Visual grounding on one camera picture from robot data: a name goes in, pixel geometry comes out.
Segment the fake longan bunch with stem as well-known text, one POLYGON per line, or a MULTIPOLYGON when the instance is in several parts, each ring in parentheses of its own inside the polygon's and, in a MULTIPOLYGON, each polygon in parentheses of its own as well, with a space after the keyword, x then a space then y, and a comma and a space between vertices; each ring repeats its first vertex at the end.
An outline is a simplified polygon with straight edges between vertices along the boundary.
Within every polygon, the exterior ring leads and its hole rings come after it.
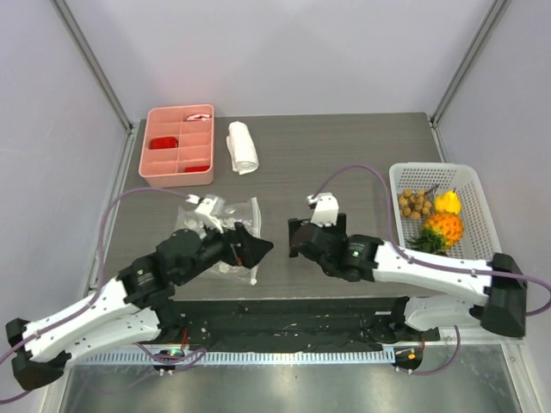
POLYGON ((434 212, 434 199, 438 188, 437 184, 428 189, 404 189, 397 195, 400 216, 414 220, 429 217, 434 212))

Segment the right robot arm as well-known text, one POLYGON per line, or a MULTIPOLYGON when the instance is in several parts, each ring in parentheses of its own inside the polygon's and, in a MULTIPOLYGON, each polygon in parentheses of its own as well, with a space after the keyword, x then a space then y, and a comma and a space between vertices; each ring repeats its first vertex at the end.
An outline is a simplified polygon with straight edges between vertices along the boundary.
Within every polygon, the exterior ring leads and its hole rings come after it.
POLYGON ((432 297, 399 297, 388 327, 400 340, 435 328, 479 325, 495 335, 526 332, 527 286, 512 279, 518 267, 505 254, 489 262, 396 250, 388 241, 346 233, 346 216, 334 225, 288 220, 289 254, 317 263, 324 274, 349 282, 403 283, 435 291, 432 297))

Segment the polka dot zip top bag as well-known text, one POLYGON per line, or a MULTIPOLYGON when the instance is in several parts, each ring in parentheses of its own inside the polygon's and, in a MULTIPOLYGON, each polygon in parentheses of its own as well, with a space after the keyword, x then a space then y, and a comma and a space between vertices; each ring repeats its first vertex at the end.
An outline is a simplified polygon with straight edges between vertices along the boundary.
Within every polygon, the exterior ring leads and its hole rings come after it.
MULTIPOLYGON (((260 237, 261 235, 262 215, 257 197, 252 197, 244 202, 226 204, 221 211, 220 220, 225 227, 233 229, 236 223, 241 223, 254 237, 260 237)), ((174 230, 185 229, 197 232, 200 237, 206 236, 202 222, 196 213, 179 206, 174 230)), ((202 273, 200 277, 210 280, 231 280, 255 286, 257 284, 257 271, 258 267, 248 269, 218 262, 202 273)))

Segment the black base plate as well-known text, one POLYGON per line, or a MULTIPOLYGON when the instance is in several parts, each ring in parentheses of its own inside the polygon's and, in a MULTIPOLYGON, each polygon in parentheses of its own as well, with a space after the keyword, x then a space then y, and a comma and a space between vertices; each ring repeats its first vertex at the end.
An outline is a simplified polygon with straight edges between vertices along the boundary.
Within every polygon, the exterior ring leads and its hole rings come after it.
POLYGON ((438 329, 418 332, 398 312, 403 298, 171 301, 161 312, 156 344, 229 353, 378 351, 398 342, 437 342, 438 329))

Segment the red item front compartment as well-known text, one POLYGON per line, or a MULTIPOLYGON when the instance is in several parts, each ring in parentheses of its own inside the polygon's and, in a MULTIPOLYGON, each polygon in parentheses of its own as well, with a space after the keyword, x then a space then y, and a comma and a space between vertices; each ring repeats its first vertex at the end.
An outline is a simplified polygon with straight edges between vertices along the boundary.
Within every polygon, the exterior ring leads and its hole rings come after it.
POLYGON ((210 170, 209 165, 198 165, 198 166, 186 167, 183 170, 183 172, 186 173, 186 174, 189 174, 189 173, 202 173, 202 172, 206 172, 208 170, 210 170))

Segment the orange fake pineapple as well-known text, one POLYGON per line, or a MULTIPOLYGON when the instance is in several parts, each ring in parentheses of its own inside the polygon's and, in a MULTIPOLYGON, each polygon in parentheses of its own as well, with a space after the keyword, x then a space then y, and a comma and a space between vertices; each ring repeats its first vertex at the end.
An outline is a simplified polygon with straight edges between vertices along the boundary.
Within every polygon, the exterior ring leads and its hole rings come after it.
POLYGON ((452 213, 433 213, 422 224, 420 233, 408 240, 412 250, 433 255, 446 255, 463 236, 463 223, 452 213))

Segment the white perforated basket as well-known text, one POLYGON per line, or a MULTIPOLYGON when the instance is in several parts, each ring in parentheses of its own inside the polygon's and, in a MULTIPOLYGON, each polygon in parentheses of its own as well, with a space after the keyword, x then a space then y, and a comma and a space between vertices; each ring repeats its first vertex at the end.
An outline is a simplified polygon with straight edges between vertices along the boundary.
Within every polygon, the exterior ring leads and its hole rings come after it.
POLYGON ((455 163, 396 163, 389 170, 400 246, 455 259, 502 251, 480 179, 455 163))

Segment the pink compartment tray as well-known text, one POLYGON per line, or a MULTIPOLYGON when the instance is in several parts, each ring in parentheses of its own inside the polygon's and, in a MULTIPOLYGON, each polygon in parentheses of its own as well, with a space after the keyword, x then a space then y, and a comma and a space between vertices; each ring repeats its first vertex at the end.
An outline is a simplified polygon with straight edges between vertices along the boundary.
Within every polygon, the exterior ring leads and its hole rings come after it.
POLYGON ((145 122, 139 175, 152 187, 208 185, 214 180, 214 107, 153 108, 145 122))

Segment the red white item in tray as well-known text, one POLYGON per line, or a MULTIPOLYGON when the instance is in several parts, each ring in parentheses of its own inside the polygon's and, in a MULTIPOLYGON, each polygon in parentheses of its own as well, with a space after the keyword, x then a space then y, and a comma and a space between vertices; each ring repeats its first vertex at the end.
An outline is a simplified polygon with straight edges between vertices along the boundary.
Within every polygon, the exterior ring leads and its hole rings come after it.
POLYGON ((212 118, 211 114, 191 114, 186 117, 186 121, 204 121, 204 120, 210 120, 212 118))

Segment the rolled white towel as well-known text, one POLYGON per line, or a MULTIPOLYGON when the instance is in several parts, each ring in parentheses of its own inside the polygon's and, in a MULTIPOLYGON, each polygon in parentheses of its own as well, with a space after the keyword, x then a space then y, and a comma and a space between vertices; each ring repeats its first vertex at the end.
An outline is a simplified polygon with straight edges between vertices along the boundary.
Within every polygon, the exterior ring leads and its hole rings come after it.
POLYGON ((226 146, 234 172, 246 175, 258 169, 259 160, 256 146, 249 128, 244 122, 234 121, 229 124, 226 146))

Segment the yellow fake pear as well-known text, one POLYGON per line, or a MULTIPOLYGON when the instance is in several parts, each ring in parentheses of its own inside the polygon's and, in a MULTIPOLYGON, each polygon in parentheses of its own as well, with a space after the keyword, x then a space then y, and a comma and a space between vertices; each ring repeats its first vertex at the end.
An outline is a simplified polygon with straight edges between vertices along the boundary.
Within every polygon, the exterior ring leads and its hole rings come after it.
POLYGON ((439 194, 434 199, 434 210, 436 213, 452 213, 459 215, 461 212, 461 201, 454 190, 439 194))

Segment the aluminium rail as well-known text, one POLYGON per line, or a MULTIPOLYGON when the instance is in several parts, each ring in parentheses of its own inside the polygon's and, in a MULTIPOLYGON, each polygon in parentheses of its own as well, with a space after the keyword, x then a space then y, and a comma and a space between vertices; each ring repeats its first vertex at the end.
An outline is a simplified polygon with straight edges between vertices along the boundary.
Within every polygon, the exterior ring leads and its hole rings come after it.
POLYGON ((423 359, 424 344, 398 342, 385 344, 378 351, 329 353, 229 353, 210 352, 205 348, 192 349, 186 342, 172 344, 134 343, 102 351, 87 357, 76 365, 100 363, 143 363, 171 370, 194 364, 203 365, 304 365, 371 363, 390 364, 398 369, 414 370, 423 359))

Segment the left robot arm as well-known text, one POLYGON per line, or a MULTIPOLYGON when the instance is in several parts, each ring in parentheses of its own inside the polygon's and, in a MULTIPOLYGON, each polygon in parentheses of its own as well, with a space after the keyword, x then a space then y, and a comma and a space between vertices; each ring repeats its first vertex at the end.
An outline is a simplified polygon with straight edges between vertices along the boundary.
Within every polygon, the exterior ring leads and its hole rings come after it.
POLYGON ((9 321, 6 335, 15 347, 16 382, 33 391, 93 354, 134 343, 176 342, 184 328, 171 299, 177 287, 218 262, 254 268, 273 247, 240 223, 221 232, 209 230, 205 237, 191 230, 173 232, 96 294, 38 321, 9 321))

